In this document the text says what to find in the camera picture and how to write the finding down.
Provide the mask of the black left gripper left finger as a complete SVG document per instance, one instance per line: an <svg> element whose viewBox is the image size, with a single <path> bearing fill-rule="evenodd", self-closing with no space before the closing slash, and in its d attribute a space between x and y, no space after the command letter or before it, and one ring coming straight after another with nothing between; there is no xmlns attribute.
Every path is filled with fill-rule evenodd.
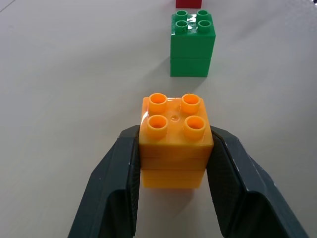
<svg viewBox="0 0 317 238"><path fill-rule="evenodd" d="M70 238L132 238L140 189L139 125L123 130L91 173Z"/></svg>

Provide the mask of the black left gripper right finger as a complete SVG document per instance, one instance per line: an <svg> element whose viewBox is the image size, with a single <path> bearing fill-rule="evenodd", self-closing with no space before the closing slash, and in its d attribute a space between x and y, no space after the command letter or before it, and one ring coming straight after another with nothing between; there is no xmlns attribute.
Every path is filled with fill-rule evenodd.
<svg viewBox="0 0 317 238"><path fill-rule="evenodd" d="M207 176L225 238L306 238L308 235L270 175L240 140L212 126Z"/></svg>

